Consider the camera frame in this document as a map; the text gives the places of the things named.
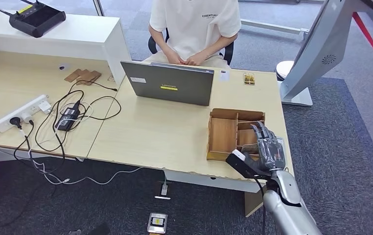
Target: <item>gray carpet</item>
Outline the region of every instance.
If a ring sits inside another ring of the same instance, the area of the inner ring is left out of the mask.
[[[323,234],[373,235],[371,138],[343,80],[322,78],[311,91],[315,106],[283,107],[302,196]],[[115,171],[129,169],[67,161],[58,175],[106,181]],[[105,186],[85,181],[55,189],[33,169],[0,163],[0,225],[25,208],[14,223],[0,228],[0,235],[61,235],[77,229],[86,235],[104,222],[110,234],[141,235],[147,234],[154,211],[169,215],[167,234],[261,234],[261,210],[244,218],[242,192],[173,183],[172,200],[154,199],[154,184],[162,179],[161,171],[141,169]],[[270,217],[267,224],[268,234],[278,234]]]

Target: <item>yellow sticker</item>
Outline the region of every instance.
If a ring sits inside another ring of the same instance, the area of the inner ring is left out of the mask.
[[[31,7],[32,7],[32,5],[28,5],[28,6],[24,7],[23,9],[19,10],[18,12],[19,12],[19,13],[22,13],[22,12],[24,12],[24,11],[30,9]]]
[[[161,89],[167,89],[167,90],[173,90],[173,91],[178,90],[178,88],[176,88],[176,87],[164,87],[164,86],[161,86]]]

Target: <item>robotic hand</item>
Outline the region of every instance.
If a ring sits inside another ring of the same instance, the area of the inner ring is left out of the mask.
[[[273,215],[284,235],[321,235],[300,195],[295,178],[284,170],[283,146],[262,122],[257,123],[259,127],[252,125],[252,128],[257,136],[260,159],[254,161],[249,154],[236,149],[226,162],[245,178],[266,180],[264,207]]]

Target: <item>laptop lid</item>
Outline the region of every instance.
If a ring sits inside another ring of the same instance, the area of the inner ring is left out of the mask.
[[[121,61],[136,95],[209,106],[214,70]]]

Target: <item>wooden compartment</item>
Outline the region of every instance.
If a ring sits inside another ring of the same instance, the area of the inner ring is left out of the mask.
[[[264,122],[264,113],[233,109],[213,109],[208,123],[209,138],[207,160],[225,161],[234,150],[241,151],[243,145],[256,147],[256,135],[250,124]],[[258,158],[258,150],[250,156]]]

